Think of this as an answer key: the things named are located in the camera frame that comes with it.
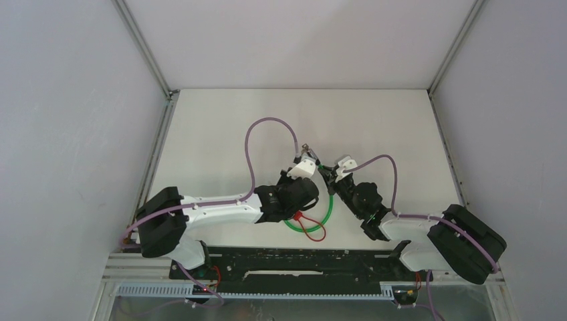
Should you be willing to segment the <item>green cable lock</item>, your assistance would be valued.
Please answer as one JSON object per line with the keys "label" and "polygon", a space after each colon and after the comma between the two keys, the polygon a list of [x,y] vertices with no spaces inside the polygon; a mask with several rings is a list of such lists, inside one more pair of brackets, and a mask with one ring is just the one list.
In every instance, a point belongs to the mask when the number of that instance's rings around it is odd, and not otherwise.
{"label": "green cable lock", "polygon": [[323,203],[315,204],[308,210],[300,210],[300,214],[285,220],[284,224],[292,231],[304,234],[311,241],[321,242],[327,236],[326,224],[331,219],[334,208],[334,196],[324,194]]}

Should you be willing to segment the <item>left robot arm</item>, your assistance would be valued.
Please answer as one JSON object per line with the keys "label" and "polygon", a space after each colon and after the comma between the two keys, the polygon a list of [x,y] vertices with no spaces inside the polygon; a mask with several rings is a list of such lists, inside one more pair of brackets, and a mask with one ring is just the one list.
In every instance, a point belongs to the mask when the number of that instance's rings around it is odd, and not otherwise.
{"label": "left robot arm", "polygon": [[204,241],[189,231],[226,223],[279,223],[318,202],[319,190],[309,178],[281,177],[276,185],[254,188],[247,199],[183,196],[177,187],[166,187],[140,207],[136,229],[142,257],[168,257],[194,278],[204,278],[211,260]]}

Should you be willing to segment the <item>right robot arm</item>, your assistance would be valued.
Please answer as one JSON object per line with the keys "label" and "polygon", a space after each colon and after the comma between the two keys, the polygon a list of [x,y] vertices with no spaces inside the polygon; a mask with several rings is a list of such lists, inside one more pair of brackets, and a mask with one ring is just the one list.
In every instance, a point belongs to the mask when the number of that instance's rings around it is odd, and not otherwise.
{"label": "right robot arm", "polygon": [[483,284],[498,271],[497,261],[506,240],[465,207],[451,204],[430,215],[398,214],[383,203],[375,183],[355,183],[352,173],[319,166],[329,194],[337,195],[361,222],[373,241],[395,241],[396,256],[389,261],[393,277],[405,280],[414,272],[454,272],[472,284]]}

